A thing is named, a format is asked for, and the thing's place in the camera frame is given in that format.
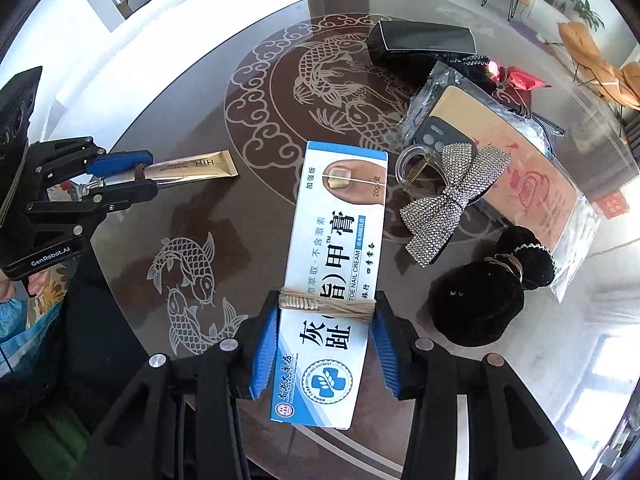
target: round table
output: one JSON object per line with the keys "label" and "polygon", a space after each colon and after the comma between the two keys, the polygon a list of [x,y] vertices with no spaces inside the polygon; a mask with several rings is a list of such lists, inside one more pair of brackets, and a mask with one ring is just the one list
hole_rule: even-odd
{"label": "round table", "polygon": [[[157,161],[230,150],[239,173],[161,190],[149,203],[110,214],[94,235],[111,290],[150,354],[186,357],[203,351],[202,335],[221,335],[242,316],[254,316],[268,291],[282,286],[307,140],[386,150],[392,173],[399,147],[387,131],[415,89],[372,67],[364,43],[377,20],[392,17],[469,27],[478,52],[551,83],[524,98],[567,128],[556,153],[590,199],[609,195],[638,174],[628,148],[608,136],[610,110],[589,89],[572,84],[534,39],[503,18],[448,0],[300,2],[255,23],[188,69],[113,149],[150,150]],[[350,88],[340,93],[314,87],[305,77],[316,69],[328,70],[330,83]],[[441,256],[423,269],[404,248],[409,233],[398,208],[408,197],[393,178],[389,182],[378,289],[420,336],[453,354],[505,356],[580,469],[587,470],[616,429],[640,376],[633,329],[640,312],[640,257],[632,242],[636,236],[620,231],[625,217],[615,219],[615,226],[604,222],[562,303],[546,288],[527,292],[524,310],[500,340],[462,348],[434,329],[424,305],[434,279],[470,262],[500,231],[470,207]],[[212,260],[202,251],[209,236]],[[161,261],[169,243],[183,255],[182,265],[172,269]],[[162,268],[158,287],[149,279],[154,266]],[[212,304],[183,286],[185,272],[194,269],[212,276]],[[197,320],[188,346],[172,345],[169,338],[168,307],[176,290]],[[413,403],[395,400],[386,389],[371,344],[349,430],[271,422],[270,399],[266,390],[257,402],[239,407],[247,455],[275,477],[400,478]]]}

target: metal spring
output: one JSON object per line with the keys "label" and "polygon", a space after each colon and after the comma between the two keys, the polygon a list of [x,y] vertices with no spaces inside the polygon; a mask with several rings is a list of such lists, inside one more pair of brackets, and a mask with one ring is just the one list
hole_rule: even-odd
{"label": "metal spring", "polygon": [[424,168],[426,168],[428,165],[429,159],[425,155],[423,155],[422,159],[418,161],[418,163],[406,176],[407,181],[413,184],[415,182],[415,179],[418,178],[418,176],[420,176],[420,174],[422,173],[422,170],[424,170]]}

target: chair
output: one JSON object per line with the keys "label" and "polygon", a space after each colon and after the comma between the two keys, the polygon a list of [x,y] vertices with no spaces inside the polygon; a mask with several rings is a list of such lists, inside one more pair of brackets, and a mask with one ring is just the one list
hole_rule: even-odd
{"label": "chair", "polygon": [[559,23],[562,45],[575,64],[574,80],[578,72],[588,84],[605,99],[622,107],[640,110],[640,63],[632,61],[620,68],[602,59],[589,29],[582,22]]}

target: clear plastic bag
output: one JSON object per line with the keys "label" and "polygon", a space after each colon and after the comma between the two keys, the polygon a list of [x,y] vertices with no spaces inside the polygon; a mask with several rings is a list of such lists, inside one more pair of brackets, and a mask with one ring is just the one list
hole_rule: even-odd
{"label": "clear plastic bag", "polygon": [[[420,90],[418,95],[412,99],[405,117],[398,123],[395,130],[390,130],[386,134],[387,142],[398,152],[402,152],[407,146],[413,144],[416,131],[428,117],[444,90],[452,85],[458,86],[511,124],[529,142],[536,146],[574,187],[577,194],[574,210],[552,251],[556,264],[556,278],[549,288],[558,298],[558,301],[562,301],[567,286],[571,283],[589,252],[600,225],[600,218],[585,195],[580,192],[575,182],[555,158],[553,148],[548,139],[548,132],[538,122],[518,116],[507,110],[455,69],[438,62],[431,72],[430,80],[427,81],[427,84]],[[479,200],[476,207],[501,224],[509,224],[504,218],[501,218],[499,212],[494,211],[492,206],[484,200]]]}
{"label": "clear plastic bag", "polygon": [[392,142],[396,148],[409,145],[418,126],[429,115],[445,89],[452,85],[458,86],[507,121],[547,158],[553,157],[553,148],[548,140],[548,135],[539,123],[507,110],[460,72],[440,61],[433,68],[427,84],[412,99],[407,115],[398,123],[394,132],[388,133],[387,140]]}

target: rhinestone bow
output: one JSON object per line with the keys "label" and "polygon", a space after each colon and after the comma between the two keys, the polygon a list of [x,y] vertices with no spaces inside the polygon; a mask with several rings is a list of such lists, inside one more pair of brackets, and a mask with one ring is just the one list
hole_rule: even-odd
{"label": "rhinestone bow", "polygon": [[414,238],[406,250],[425,267],[432,263],[460,223],[469,202],[489,189],[511,161],[511,155],[494,146],[475,157],[472,145],[448,144],[442,150],[442,171],[447,183],[439,196],[414,200],[400,216]]}

